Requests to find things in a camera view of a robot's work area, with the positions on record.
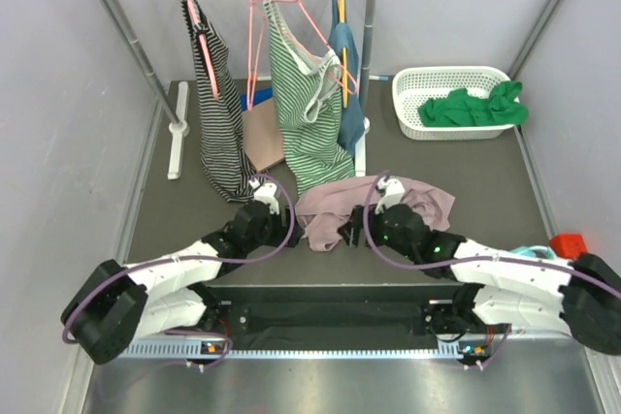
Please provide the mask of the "pink tank top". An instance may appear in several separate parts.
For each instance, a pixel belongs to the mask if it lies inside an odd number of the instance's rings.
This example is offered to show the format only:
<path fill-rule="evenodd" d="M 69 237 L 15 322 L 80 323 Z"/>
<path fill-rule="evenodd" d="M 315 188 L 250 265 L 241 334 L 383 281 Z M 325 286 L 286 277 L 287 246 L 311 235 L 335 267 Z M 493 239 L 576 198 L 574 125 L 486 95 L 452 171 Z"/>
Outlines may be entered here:
<path fill-rule="evenodd" d="M 372 175 L 346 178 L 315 186 L 300 196 L 295 217 L 311 250 L 328 252 L 338 244 L 342 239 L 339 228 L 349 221 L 355 207 L 364 204 L 374 179 Z M 402 176 L 399 180 L 405 188 L 402 201 L 430 228 L 447 230 L 455 197 L 423 181 Z"/>

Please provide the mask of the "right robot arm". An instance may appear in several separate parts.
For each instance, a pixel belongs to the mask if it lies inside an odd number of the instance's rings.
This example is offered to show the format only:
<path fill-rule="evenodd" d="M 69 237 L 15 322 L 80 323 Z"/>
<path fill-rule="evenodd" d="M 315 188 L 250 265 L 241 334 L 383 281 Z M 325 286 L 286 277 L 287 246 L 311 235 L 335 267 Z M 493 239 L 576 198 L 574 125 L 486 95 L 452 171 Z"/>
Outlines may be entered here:
<path fill-rule="evenodd" d="M 462 331 L 512 326 L 565 334 L 611 356 L 620 353 L 620 277 L 599 256 L 529 257 L 428 227 L 405 205 L 354 208 L 338 230 L 404 257 L 402 267 L 460 287 L 450 316 Z"/>

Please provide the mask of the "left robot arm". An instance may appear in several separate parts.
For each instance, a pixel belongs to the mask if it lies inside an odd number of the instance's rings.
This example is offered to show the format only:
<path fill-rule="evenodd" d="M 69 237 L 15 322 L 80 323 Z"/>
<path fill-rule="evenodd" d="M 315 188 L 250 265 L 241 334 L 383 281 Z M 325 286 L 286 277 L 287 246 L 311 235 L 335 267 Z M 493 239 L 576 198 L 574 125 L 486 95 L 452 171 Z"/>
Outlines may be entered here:
<path fill-rule="evenodd" d="M 251 201 L 224 227 L 180 251 L 132 266 L 105 261 L 63 310 L 62 339 L 104 365 L 143 336 L 177 327 L 209 333 L 220 311 L 195 285 L 293 248 L 300 236 L 293 207 Z"/>

